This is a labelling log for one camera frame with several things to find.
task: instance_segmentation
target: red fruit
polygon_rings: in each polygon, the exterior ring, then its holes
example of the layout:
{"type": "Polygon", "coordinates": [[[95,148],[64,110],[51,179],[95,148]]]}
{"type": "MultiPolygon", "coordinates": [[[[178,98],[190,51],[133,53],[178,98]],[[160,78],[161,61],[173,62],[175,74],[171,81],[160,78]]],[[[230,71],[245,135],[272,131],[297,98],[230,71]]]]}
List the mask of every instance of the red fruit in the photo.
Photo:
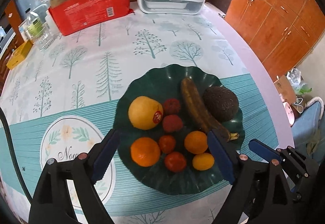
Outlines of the red fruit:
{"type": "Polygon", "coordinates": [[[164,108],[165,115],[177,114],[181,110],[181,104],[177,99],[166,100],[162,107],[164,108]]]}
{"type": "Polygon", "coordinates": [[[183,128],[183,122],[177,115],[168,115],[162,120],[162,127],[165,132],[172,133],[183,128]]]}
{"type": "Polygon", "coordinates": [[[176,140],[171,135],[164,135],[160,137],[158,145],[164,154],[170,154],[175,149],[176,140]]]}
{"type": "Polygon", "coordinates": [[[186,159],[179,152],[168,154],[165,157],[164,163],[167,169],[174,173],[179,173],[186,168],[186,159]]]}

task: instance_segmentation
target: silver bolt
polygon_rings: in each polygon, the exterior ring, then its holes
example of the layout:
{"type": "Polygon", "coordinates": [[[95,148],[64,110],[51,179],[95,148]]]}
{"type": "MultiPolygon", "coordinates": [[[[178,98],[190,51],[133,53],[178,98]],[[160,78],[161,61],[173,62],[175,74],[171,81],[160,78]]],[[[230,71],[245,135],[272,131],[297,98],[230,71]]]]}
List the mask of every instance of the silver bolt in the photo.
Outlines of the silver bolt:
{"type": "Polygon", "coordinates": [[[87,158],[87,153],[81,153],[81,154],[79,154],[79,155],[78,155],[78,158],[79,158],[80,160],[84,160],[84,159],[86,159],[86,158],[87,158]]]}
{"type": "Polygon", "coordinates": [[[48,159],[48,165],[52,165],[52,164],[54,164],[54,162],[55,162],[54,158],[48,159]]]}
{"type": "Polygon", "coordinates": [[[248,160],[248,156],[246,154],[241,154],[239,155],[239,158],[243,161],[247,161],[248,160]]]}
{"type": "Polygon", "coordinates": [[[275,166],[278,166],[280,164],[280,162],[277,159],[272,159],[272,164],[274,164],[275,166]]]}

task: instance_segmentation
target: brown banana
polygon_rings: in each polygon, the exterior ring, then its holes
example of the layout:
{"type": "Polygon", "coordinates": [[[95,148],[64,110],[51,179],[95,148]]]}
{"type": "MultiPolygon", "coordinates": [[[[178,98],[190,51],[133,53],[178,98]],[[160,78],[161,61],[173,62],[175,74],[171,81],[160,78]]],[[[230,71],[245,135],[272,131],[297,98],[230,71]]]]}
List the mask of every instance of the brown banana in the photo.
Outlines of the brown banana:
{"type": "Polygon", "coordinates": [[[182,80],[181,93],[189,115],[200,130],[207,134],[210,130],[215,129],[226,141],[238,139],[238,133],[230,133],[210,114],[192,79],[184,78],[182,80]]]}

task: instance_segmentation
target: tomato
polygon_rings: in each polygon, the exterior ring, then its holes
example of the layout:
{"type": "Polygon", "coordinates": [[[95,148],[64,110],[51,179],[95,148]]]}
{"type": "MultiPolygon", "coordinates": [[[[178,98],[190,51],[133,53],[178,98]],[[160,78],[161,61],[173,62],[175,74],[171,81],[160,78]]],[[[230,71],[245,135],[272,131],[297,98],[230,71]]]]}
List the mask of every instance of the tomato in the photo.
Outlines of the tomato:
{"type": "Polygon", "coordinates": [[[186,159],[179,152],[172,152],[165,157],[165,166],[168,170],[179,173],[186,168],[186,159]]]}
{"type": "Polygon", "coordinates": [[[171,135],[164,135],[160,137],[158,145],[164,154],[170,154],[175,149],[176,140],[171,135]]]}

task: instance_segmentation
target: green plate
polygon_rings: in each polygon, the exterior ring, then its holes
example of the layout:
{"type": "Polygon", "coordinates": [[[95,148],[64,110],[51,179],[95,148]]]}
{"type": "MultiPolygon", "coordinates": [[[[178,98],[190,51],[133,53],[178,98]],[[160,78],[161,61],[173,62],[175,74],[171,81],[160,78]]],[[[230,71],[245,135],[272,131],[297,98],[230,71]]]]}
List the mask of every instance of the green plate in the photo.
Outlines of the green plate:
{"type": "MultiPolygon", "coordinates": [[[[193,79],[200,95],[203,94],[207,87],[222,86],[216,76],[204,73],[198,67],[170,65],[164,68],[151,69],[144,76],[134,80],[119,100],[113,126],[115,129],[120,129],[123,132],[118,152],[124,165],[144,185],[170,195],[197,194],[223,180],[216,163],[209,170],[195,170],[192,166],[194,154],[189,153],[184,147],[186,135],[198,130],[186,111],[180,92],[180,84],[185,77],[193,79]],[[169,98],[176,98],[181,102],[179,116],[184,123],[184,127],[181,131],[172,135],[177,141],[175,151],[184,154],[187,160],[187,167],[183,172],[175,174],[167,170],[164,165],[164,154],[161,155],[159,162],[151,167],[141,167],[132,161],[130,147],[136,139],[151,137],[158,142],[159,138],[165,134],[161,124],[147,131],[132,126],[127,113],[131,102],[139,96],[147,96],[160,103],[169,98]]],[[[239,139],[228,144],[234,145],[237,150],[240,150],[245,138],[241,109],[239,109],[234,119],[223,123],[223,125],[230,132],[239,133],[239,139]]]]}

